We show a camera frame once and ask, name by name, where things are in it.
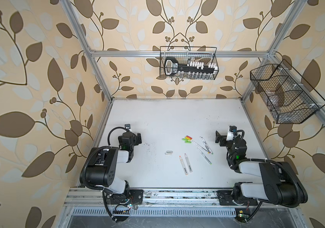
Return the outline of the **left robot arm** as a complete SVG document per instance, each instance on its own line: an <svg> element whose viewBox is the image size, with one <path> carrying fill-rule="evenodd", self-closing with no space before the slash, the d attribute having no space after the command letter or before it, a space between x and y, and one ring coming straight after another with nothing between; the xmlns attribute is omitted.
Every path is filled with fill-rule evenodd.
<svg viewBox="0 0 325 228"><path fill-rule="evenodd" d="M113 131L121 129L117 147L112 147L110 136ZM113 128L107 136L107 146L94 147L81 170L80 183L88 189L104 191L106 194L129 198L130 188L126 180L116 176L118 163L129 163L134 156L134 147L142 143L140 133L133 133L125 127Z"/></svg>

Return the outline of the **white marker pink tip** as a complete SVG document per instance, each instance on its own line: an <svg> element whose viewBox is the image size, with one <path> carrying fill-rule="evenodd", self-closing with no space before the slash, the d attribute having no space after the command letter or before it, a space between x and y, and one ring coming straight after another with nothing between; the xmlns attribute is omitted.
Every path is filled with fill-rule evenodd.
<svg viewBox="0 0 325 228"><path fill-rule="evenodd" d="M186 163L187 163L187 166L188 166L188 170L189 170L190 173L192 173L193 172L193 169L192 169L192 166L190 164L188 155L187 154L184 154L184 156L185 156L185 159L186 159Z"/></svg>

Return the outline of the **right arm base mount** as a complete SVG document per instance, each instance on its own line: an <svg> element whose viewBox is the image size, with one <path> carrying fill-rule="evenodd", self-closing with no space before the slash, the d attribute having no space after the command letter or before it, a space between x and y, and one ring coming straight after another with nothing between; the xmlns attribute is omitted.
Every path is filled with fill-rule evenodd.
<svg viewBox="0 0 325 228"><path fill-rule="evenodd" d="M220 206L257 206L258 201L254 198L247 198L234 190L219 190L216 193Z"/></svg>

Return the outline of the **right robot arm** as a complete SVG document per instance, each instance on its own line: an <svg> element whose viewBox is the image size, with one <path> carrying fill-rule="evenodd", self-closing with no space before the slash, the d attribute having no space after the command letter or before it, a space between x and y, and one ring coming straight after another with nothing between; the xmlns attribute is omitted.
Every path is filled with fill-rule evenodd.
<svg viewBox="0 0 325 228"><path fill-rule="evenodd" d="M246 157L244 131L231 126L227 135L215 133L215 142L227 149L229 168L236 173L261 178L261 182L237 182L232 190L219 190L220 205L254 205L269 203L295 208L308 201L308 194L288 162Z"/></svg>

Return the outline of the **white marker orange tip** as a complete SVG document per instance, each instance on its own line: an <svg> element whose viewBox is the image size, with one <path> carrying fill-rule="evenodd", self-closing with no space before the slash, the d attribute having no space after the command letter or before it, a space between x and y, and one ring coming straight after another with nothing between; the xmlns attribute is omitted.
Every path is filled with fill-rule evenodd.
<svg viewBox="0 0 325 228"><path fill-rule="evenodd" d="M182 168L183 168L183 170L184 170L184 174L185 174L185 175L188 175L188 171L187 171L187 168L186 168L186 166L185 166L185 163L184 163L182 157L179 156L179 159L180 159L180 162L181 162Z"/></svg>

